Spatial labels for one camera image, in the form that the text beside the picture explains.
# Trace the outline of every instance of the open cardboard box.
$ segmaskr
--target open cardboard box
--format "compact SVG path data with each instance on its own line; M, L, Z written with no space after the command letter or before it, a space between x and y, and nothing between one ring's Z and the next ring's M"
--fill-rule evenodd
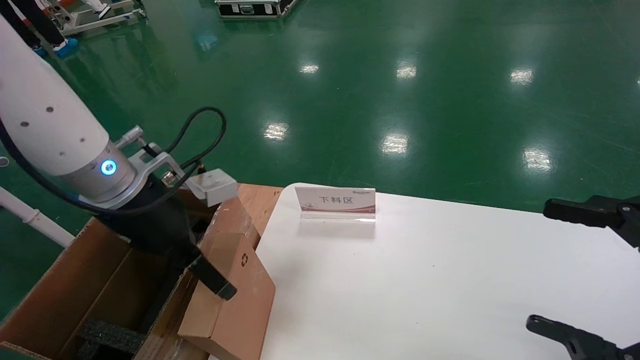
M238 198L215 214L188 192L181 192L189 213L210 221L200 242L208 253L225 234L242 234L257 246L260 239ZM117 234L91 219L69 248L27 294L0 329L0 347L34 359L74 360L77 336L93 318L136 330L168 272L165 258L130 248ZM184 272L167 298L134 359L201 360L208 354L177 335L197 284Z

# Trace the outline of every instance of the white pipe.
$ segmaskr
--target white pipe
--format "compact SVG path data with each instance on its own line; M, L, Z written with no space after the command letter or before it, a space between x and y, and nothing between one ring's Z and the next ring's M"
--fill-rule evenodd
M40 210L32 209L2 187L0 187L0 206L11 211L22 219L22 222L40 231L62 247L68 247L75 238L75 236L64 230L60 225L53 222L53 220L44 216Z

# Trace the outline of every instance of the silver connector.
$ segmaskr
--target silver connector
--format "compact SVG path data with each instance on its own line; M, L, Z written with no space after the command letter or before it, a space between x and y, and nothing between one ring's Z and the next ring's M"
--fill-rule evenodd
M144 134L145 132L142 130L142 127L136 125L133 129L127 131L124 135L122 135L122 137L118 141L116 141L114 145L118 149L122 149L123 147L138 141L138 139L140 139Z

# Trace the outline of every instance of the blue indicator light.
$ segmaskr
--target blue indicator light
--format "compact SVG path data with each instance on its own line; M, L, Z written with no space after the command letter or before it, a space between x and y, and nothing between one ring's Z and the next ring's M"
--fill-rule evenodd
M113 160L104 160L100 165L100 171L107 176L115 174L117 168L118 165Z

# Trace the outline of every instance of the metal bracket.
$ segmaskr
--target metal bracket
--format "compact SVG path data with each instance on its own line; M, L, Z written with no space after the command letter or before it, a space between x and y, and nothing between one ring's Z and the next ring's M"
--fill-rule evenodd
M80 199L101 208L118 209L133 199L144 187L149 175L162 166L168 166L178 178L185 175L174 158L164 152L158 144L149 143L149 146L158 152L158 156L150 161L145 161L149 158L149 155L144 150L140 150L129 158L129 162L131 162L137 173L131 185L124 192L109 201L100 203L92 202L83 196L80 196ZM185 181L183 187L191 191L198 199L206 201L208 207L237 196L236 180L220 169L192 176Z

